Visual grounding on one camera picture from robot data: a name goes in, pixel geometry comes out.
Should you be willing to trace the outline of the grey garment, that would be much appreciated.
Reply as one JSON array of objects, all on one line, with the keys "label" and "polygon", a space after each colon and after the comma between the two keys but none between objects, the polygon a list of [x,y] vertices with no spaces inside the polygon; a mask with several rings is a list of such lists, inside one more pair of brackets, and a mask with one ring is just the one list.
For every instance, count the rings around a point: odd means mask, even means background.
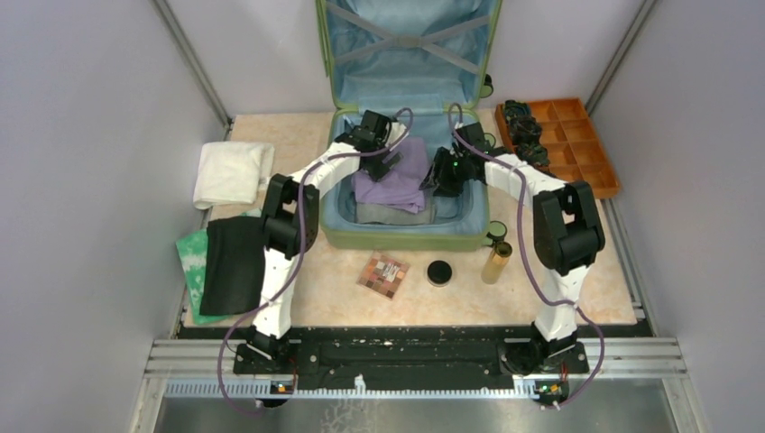
[{"label": "grey garment", "polygon": [[437,205],[432,198],[425,200],[425,207],[416,213],[379,204],[361,204],[355,209],[355,222],[363,225],[420,226],[435,221]]}]

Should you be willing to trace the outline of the black garment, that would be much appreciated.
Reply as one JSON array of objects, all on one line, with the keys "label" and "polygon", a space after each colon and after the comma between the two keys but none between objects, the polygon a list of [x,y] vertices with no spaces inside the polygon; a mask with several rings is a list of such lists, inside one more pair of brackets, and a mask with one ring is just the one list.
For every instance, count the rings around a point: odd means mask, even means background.
[{"label": "black garment", "polygon": [[199,312],[231,316],[255,309],[265,270],[263,220],[234,216],[207,226],[207,264]]}]

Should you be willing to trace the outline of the gold cylindrical bottle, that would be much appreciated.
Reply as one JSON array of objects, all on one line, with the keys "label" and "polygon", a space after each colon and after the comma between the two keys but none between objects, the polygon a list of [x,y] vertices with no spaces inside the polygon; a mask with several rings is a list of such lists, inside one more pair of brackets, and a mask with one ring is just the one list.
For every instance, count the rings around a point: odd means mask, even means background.
[{"label": "gold cylindrical bottle", "polygon": [[484,264],[481,279],[485,284],[495,284],[512,256],[512,246],[505,241],[497,242]]}]

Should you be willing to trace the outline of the eyeshadow palette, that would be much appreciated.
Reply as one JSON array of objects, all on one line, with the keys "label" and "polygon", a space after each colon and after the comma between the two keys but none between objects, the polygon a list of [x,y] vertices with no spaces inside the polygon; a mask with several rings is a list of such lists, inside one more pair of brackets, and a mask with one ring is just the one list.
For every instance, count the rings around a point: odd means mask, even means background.
[{"label": "eyeshadow palette", "polygon": [[393,300],[409,269],[410,265],[404,261],[388,254],[373,252],[356,279],[356,284]]}]

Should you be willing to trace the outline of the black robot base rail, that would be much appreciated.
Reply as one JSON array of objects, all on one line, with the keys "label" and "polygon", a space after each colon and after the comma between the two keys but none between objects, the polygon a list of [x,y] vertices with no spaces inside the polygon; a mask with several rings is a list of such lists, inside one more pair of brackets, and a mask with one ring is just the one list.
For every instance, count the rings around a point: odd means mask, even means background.
[{"label": "black robot base rail", "polygon": [[295,327],[280,340],[243,338],[235,374],[286,374],[300,391],[341,390],[356,377],[371,391],[501,390],[534,373],[560,379],[594,366],[581,342],[547,348],[530,326]]}]

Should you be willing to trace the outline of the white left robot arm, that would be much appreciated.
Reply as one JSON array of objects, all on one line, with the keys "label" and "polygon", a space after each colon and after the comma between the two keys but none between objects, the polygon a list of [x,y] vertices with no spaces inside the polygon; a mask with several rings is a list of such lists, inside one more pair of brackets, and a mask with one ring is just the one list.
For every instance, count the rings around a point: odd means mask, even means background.
[{"label": "white left robot arm", "polygon": [[266,372],[283,370],[290,360],[291,304],[306,253],[318,236],[321,199],[359,170],[379,174],[394,164],[394,150],[409,135],[412,116],[404,107],[387,116],[366,111],[359,124],[338,135],[305,168],[271,177],[261,212],[263,284],[258,306],[240,319],[251,320],[235,351],[236,373],[254,362]]}]

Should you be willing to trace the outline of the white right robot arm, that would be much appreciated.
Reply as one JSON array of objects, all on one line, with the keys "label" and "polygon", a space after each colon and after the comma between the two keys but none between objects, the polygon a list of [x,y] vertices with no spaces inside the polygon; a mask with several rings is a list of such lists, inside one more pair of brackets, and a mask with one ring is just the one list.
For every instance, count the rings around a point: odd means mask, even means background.
[{"label": "white right robot arm", "polygon": [[530,209],[533,251],[548,273],[545,280],[533,275],[523,240],[520,256],[543,307],[532,322],[530,340],[510,345],[502,362],[514,374],[552,372],[576,346],[579,294],[604,249],[594,192],[585,181],[565,182],[503,148],[489,146],[478,123],[457,123],[452,134],[453,143],[438,149],[421,186],[453,195],[466,182],[480,181],[515,198],[519,213]]}]

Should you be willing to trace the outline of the green white patterned cloth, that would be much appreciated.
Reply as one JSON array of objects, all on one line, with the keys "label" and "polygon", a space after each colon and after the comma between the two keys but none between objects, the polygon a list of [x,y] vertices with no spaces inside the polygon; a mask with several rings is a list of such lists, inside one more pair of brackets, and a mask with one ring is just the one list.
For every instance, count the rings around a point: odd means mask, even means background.
[{"label": "green white patterned cloth", "polygon": [[[261,217],[260,212],[240,214],[239,216]],[[189,294],[189,307],[192,322],[198,326],[220,323],[231,316],[204,316],[199,312],[204,291],[207,264],[207,227],[181,238],[176,242],[180,265],[184,273]]]}]

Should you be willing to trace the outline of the purple garment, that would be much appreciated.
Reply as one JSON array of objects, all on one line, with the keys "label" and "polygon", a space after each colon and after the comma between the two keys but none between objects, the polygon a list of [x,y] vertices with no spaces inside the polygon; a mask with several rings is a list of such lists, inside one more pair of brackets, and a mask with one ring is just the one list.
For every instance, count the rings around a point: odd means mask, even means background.
[{"label": "purple garment", "polygon": [[404,139],[395,149],[400,160],[381,180],[373,181],[365,171],[352,177],[357,204],[382,205],[418,214],[425,209],[425,192],[420,189],[430,167],[427,145],[423,138]]}]

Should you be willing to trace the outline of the black round jar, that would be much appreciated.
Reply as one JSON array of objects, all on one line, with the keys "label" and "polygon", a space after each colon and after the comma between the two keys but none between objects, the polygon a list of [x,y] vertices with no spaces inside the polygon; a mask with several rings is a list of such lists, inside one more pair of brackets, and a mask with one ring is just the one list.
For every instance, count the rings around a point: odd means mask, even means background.
[{"label": "black round jar", "polygon": [[443,260],[431,262],[426,268],[426,277],[434,287],[444,287],[450,283],[454,276],[452,266]]}]

